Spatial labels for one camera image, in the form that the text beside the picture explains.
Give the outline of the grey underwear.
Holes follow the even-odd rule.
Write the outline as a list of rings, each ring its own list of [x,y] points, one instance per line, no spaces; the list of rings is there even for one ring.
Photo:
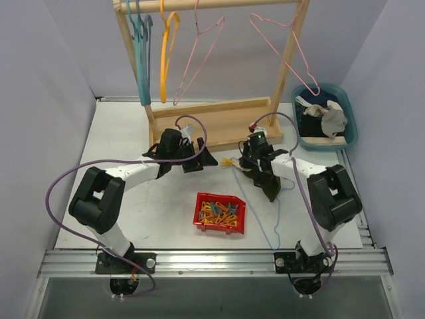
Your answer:
[[[335,138],[337,134],[345,130],[348,119],[338,102],[328,100],[326,107],[312,104],[307,107],[303,114],[321,119],[321,130],[328,138]]]

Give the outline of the yellow clip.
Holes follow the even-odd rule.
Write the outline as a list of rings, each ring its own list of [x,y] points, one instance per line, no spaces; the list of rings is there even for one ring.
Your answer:
[[[234,165],[234,160],[232,158],[223,158],[220,162],[221,167],[231,167]]]

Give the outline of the dark olive underwear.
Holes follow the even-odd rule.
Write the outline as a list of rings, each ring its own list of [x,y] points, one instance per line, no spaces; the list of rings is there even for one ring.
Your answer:
[[[272,173],[260,171],[257,167],[242,167],[243,174],[253,185],[262,190],[269,202],[274,202],[281,191],[280,178]]]

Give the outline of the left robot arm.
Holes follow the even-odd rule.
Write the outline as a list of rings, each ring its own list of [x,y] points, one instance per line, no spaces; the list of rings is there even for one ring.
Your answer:
[[[185,173],[217,166],[204,139],[198,138],[197,143],[199,155],[195,154],[191,140],[191,126],[167,128],[160,142],[142,154],[138,163],[107,170],[98,167],[86,170],[68,212],[87,227],[100,244],[114,252],[110,264],[117,272],[129,272],[136,261],[134,245],[118,225],[124,193],[146,181],[163,177],[174,165],[180,165]]]

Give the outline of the light blue wire hanger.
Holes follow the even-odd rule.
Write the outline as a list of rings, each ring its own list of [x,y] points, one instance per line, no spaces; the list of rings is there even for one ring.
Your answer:
[[[283,180],[283,189],[271,202],[258,187],[253,186],[244,172],[232,167],[231,172],[239,187],[238,193],[246,202],[246,240],[248,247],[256,249],[278,250],[284,247],[283,202],[293,193],[295,183],[290,179]]]

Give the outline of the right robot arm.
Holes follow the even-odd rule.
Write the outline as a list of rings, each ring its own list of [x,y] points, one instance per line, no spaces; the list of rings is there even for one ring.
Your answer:
[[[319,255],[336,255],[334,236],[363,209],[344,166],[318,165],[296,158],[292,150],[274,149],[263,132],[243,141],[239,165],[271,202],[281,191],[283,179],[297,185],[313,227],[297,243],[294,262],[299,270],[312,270]]]

